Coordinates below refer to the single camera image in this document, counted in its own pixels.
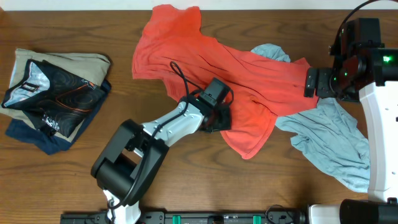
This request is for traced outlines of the light blue t-shirt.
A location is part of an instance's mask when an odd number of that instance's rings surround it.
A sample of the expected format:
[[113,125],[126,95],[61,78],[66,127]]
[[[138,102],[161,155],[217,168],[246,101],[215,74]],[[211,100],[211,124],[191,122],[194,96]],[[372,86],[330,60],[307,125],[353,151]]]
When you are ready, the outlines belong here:
[[293,147],[320,171],[354,192],[366,193],[369,143],[357,123],[334,98],[325,98],[314,109],[278,118],[275,125],[296,134],[290,138]]

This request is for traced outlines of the red t-shirt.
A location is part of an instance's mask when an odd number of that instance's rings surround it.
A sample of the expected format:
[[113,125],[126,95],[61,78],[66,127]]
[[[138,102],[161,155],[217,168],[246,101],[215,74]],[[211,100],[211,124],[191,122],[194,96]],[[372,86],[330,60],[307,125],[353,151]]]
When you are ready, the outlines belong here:
[[232,90],[232,127],[221,133],[243,159],[254,157],[268,140],[277,118],[316,107],[304,97],[309,65],[304,58],[280,62],[219,43],[200,31],[198,7],[179,10],[156,6],[132,59],[135,79],[162,80],[169,97],[185,94],[183,79],[171,69],[176,62],[189,87],[205,87],[218,78]]

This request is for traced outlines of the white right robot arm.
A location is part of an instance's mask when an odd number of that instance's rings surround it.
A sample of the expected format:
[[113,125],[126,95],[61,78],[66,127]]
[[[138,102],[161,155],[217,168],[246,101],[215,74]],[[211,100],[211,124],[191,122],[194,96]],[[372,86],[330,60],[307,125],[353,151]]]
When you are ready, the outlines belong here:
[[397,49],[362,48],[331,68],[311,68],[304,95],[359,101],[370,148],[368,199],[311,205],[309,223],[397,223]]

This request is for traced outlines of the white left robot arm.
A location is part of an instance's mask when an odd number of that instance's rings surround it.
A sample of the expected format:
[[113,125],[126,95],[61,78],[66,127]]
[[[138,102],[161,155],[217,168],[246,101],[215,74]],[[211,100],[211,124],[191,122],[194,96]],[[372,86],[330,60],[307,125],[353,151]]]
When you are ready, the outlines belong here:
[[137,223],[139,201],[147,192],[170,146],[197,131],[212,133],[231,127],[228,103],[209,105],[203,98],[184,96],[171,112],[151,122],[123,122],[91,168],[103,190],[106,223]]

